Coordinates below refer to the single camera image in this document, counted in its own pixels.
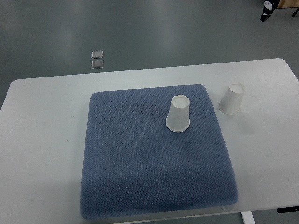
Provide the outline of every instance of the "desk surface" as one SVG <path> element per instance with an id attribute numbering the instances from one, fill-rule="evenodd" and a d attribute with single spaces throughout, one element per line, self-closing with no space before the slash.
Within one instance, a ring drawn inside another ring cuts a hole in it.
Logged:
<path id="1" fill-rule="evenodd" d="M 218 109 L 229 84 L 241 111 Z M 84 223 L 80 185 L 89 98 L 95 92 L 202 84 L 235 172 L 239 201 L 225 207 L 104 220 L 124 222 L 264 210 L 299 204 L 299 82 L 281 59 L 14 81 L 0 111 L 3 223 Z"/>

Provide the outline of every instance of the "upside-down paper cup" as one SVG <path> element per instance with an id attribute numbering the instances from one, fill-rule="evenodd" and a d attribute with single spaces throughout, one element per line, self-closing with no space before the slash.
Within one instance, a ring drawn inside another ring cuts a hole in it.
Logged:
<path id="1" fill-rule="evenodd" d="M 218 107 L 222 113 L 234 115 L 239 112 L 244 96 L 245 87 L 242 83 L 233 83 L 225 92 Z"/>
<path id="2" fill-rule="evenodd" d="M 184 95 L 177 95 L 172 98 L 166 126 L 173 132 L 183 132 L 190 124 L 189 120 L 190 100 Z"/>

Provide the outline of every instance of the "blue mesh fabric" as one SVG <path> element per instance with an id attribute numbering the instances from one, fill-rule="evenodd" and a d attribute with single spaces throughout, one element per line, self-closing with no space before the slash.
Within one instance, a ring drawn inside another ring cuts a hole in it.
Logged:
<path id="1" fill-rule="evenodd" d="M 190 126 L 170 131 L 175 95 L 190 99 Z M 235 176 L 202 85 L 91 96 L 81 187 L 85 219 L 236 203 Z"/>

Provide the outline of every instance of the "gray floor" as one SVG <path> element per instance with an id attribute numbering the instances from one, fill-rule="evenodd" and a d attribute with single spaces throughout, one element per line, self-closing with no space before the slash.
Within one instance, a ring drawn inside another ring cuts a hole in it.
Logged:
<path id="1" fill-rule="evenodd" d="M 280 9 L 261 23 L 262 11 L 263 0 L 0 0 L 0 106 L 20 78 L 268 58 L 286 60 L 299 78 L 299 14 Z M 104 68 L 91 70 L 97 49 Z M 299 212 L 254 217 L 257 224 L 299 222 Z M 196 222 L 233 219 L 242 222 L 240 214 Z"/>

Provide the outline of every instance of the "white paper cup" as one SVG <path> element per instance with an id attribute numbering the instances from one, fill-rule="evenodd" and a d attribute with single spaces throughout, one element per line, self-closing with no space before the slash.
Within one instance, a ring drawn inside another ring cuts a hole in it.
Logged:
<path id="1" fill-rule="evenodd" d="M 184 95 L 177 95 L 172 98 L 166 126 L 173 132 L 183 132 L 190 124 L 189 120 L 190 100 Z"/>
<path id="2" fill-rule="evenodd" d="M 225 92 L 218 107 L 222 113 L 234 115 L 239 112 L 244 96 L 245 87 L 242 83 L 233 83 Z"/>

